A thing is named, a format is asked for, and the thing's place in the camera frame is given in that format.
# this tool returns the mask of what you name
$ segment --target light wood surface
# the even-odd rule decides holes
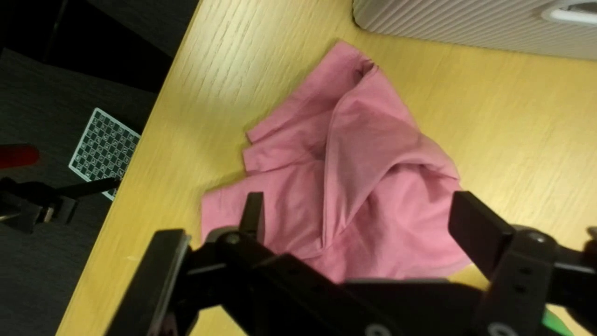
[[[582,246],[597,222],[595,61],[366,33],[351,0],[202,0],[60,334],[103,334],[155,229],[198,237],[202,194],[243,175],[243,130],[338,39],[392,78],[465,188],[510,222]],[[235,334],[224,321],[213,313],[196,334]]]

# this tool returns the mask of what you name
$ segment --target pink cloth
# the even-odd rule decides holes
[[[448,233],[455,166],[351,44],[248,140],[246,177],[204,197],[204,235],[239,224],[246,194],[261,190],[265,246],[330,280],[446,276],[468,261]]]

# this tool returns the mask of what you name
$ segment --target fabric fold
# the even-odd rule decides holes
[[[468,261],[448,233],[455,166],[351,44],[338,42],[248,140],[246,177],[204,197],[204,235],[237,224],[261,190],[263,242],[332,280],[446,276]]]

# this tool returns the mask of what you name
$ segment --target black floor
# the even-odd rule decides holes
[[[194,0],[92,0],[159,48],[174,54]],[[47,67],[21,54],[0,56],[0,143],[36,143],[39,164],[0,169],[0,177],[69,184],[80,179],[67,160],[95,106],[120,119],[146,121],[148,91],[80,72]],[[110,201],[80,199],[69,225],[43,225],[32,235],[0,225],[2,334],[54,334],[77,285]]]

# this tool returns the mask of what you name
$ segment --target white appliance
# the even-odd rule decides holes
[[[377,33],[597,59],[597,0],[355,0]]]

